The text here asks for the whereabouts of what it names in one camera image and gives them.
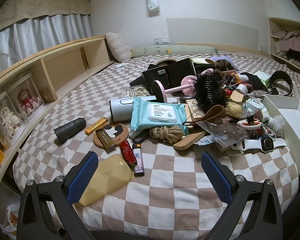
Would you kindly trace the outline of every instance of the black headband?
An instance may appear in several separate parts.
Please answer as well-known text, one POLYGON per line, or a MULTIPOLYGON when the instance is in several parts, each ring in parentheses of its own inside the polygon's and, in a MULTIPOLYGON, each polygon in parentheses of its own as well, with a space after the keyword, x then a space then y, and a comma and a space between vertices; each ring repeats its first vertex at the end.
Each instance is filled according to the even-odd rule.
POLYGON ((285 81, 289 87, 290 91, 288 94, 284 95, 285 97, 291 97, 292 96, 292 89, 293 89, 293 84, 290 76, 285 73, 282 70, 278 70, 272 74, 272 76, 269 79, 269 87, 272 88, 274 84, 276 84, 279 81, 285 81))

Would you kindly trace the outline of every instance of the wet wipes package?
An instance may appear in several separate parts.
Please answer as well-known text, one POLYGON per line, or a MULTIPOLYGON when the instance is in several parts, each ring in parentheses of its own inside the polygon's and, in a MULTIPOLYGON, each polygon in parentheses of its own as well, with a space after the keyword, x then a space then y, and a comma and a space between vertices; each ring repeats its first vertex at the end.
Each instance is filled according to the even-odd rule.
POLYGON ((176 124, 187 135, 188 128, 182 125, 184 121, 186 121, 186 111, 182 104, 154 103, 138 97, 133 98, 131 129, 134 131, 176 124))

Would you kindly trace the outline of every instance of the blue clamp pad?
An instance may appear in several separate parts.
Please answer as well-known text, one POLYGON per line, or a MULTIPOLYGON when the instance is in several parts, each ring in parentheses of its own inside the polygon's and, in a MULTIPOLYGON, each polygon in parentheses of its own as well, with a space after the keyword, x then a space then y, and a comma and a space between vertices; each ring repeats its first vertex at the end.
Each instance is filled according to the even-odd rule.
POLYGON ((68 188, 67 200, 70 205, 79 202, 83 192, 98 167, 98 163, 98 155, 93 153, 80 169, 78 174, 74 177, 68 188))
POLYGON ((201 166, 207 174, 219 199, 229 205, 233 200, 231 184, 206 152, 202 154, 201 166))

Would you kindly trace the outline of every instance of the black feather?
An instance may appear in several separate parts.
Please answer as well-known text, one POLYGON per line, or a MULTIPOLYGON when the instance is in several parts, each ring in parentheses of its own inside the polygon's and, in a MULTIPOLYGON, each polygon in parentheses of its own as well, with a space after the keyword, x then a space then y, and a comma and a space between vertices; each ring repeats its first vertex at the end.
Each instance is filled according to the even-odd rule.
POLYGON ((197 107, 204 113, 215 105, 224 107, 228 104, 226 92, 221 88, 220 73, 212 73, 211 75, 197 75, 197 80, 194 81, 195 99, 197 107))

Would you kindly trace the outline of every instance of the pillow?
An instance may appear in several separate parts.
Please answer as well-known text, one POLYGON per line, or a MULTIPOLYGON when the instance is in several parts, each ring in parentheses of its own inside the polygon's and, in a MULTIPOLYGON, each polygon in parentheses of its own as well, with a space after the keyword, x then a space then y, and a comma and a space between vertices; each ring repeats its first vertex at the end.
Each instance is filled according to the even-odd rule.
POLYGON ((131 60, 131 47, 123 34, 107 33, 106 40, 112 55, 117 61, 128 62, 131 60))
POLYGON ((175 54, 213 54, 218 53, 214 47, 199 45, 150 45, 131 50, 132 57, 175 55, 175 54))

